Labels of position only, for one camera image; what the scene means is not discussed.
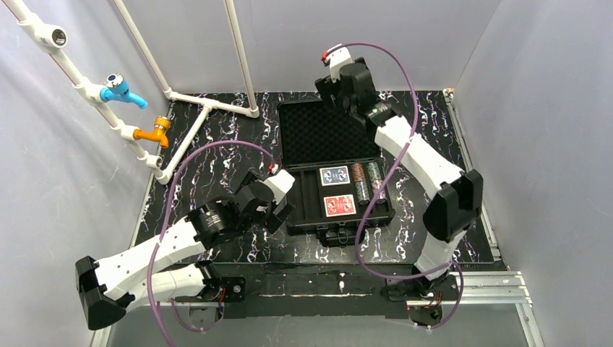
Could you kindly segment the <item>red playing card deck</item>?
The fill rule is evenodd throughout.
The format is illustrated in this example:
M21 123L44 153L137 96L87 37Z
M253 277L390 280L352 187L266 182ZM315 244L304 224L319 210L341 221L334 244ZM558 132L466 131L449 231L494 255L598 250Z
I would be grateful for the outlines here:
M328 218L357 214L352 194L343 194L323 198L325 216Z

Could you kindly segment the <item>blue playing card deck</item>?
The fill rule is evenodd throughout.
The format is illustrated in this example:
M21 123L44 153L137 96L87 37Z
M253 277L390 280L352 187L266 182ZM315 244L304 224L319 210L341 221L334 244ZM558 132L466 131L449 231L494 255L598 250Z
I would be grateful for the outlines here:
M319 169L320 182L323 187L350 184L348 166L333 166Z

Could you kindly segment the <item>black foam-lined poker case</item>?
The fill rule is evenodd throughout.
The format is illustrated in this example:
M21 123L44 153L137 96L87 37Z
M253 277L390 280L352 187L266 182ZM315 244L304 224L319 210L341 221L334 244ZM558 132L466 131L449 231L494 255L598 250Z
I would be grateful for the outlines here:
M277 107L280 121L282 163L295 182L287 195L294 205L287 220L292 236L314 234L324 247L345 247L362 242L357 234L362 218L367 227L386 226L395 211L385 188L387 202L375 203L371 181L366 170L368 162L379 164L383 179L380 149L352 120L325 108L319 100L282 102ZM361 163L369 185L371 200L359 205L356 200L355 181L350 166ZM323 187L319 169L348 166L350 184ZM328 218L325 216L324 197L352 194L357 214Z

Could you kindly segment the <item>blue yellow poker chip stack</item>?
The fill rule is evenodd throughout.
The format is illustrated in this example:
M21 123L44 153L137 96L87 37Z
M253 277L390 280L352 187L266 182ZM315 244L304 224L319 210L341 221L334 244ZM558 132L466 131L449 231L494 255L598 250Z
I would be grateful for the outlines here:
M381 174L381 170L379 164L375 161L368 162L366 165L366 170L369 175L370 181L382 181L383 176Z

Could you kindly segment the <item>brown poker chip stack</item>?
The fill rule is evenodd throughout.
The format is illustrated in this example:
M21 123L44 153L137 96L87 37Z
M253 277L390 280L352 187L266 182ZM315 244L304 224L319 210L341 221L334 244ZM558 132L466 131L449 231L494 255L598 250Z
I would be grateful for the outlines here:
M361 163L353 163L350 166L351 175L355 182L366 181L366 174Z

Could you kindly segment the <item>green poker chip stack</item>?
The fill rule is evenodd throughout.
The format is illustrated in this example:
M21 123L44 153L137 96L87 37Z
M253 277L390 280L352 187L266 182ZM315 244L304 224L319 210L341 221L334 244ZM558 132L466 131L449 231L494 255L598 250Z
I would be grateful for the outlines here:
M368 205L371 200L368 183L366 181L357 181L354 183L354 188L358 204Z

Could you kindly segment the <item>blue orange poker chip stack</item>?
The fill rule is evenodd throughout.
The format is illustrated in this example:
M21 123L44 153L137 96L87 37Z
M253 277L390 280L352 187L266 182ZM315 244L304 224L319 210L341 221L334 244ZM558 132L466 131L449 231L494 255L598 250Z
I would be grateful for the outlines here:
M373 198L375 203L378 205L384 204L387 202L387 195L385 192L385 185L383 184L383 180L376 179L371 181Z

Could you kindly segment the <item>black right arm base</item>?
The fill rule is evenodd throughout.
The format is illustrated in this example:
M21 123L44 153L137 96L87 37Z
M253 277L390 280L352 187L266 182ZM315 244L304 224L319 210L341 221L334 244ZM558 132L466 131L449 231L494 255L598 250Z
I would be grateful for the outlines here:
M433 330L443 326L456 313L464 292L464 280L444 275L430 281L386 280L380 294L390 301L415 301L408 304L409 319L417 327Z

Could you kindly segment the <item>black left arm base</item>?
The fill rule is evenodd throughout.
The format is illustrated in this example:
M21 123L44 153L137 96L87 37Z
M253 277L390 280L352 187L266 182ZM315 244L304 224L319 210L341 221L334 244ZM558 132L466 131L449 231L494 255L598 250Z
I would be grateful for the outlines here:
M197 297L217 304L214 323L209 327L200 328L201 331L205 332L215 327L223 319L226 304L244 300L247 281L243 277L221 276L210 260L196 262L195 267L201 272L204 284Z

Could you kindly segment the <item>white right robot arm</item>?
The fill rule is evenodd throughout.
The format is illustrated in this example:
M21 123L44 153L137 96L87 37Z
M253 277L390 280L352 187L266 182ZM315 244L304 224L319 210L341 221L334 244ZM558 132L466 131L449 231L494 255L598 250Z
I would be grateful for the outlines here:
M379 96L365 60L329 53L322 61L330 74L315 86L325 104L362 126L396 166L413 174L430 200L423 214L426 241L409 279L432 284L445 278L458 244L481 215L483 176L451 163L415 133L408 119Z

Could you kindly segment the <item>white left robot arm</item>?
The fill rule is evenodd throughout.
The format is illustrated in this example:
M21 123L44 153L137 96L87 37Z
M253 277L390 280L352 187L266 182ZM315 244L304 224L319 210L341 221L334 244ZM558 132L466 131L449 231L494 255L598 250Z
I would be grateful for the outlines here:
M124 252L75 262L75 282L87 328L100 330L121 320L150 299L216 299L230 283L209 261L178 270L170 266L228 243L255 226L275 233L293 210L284 202L295 178L281 169L265 180L249 172L233 194L209 199L152 237Z

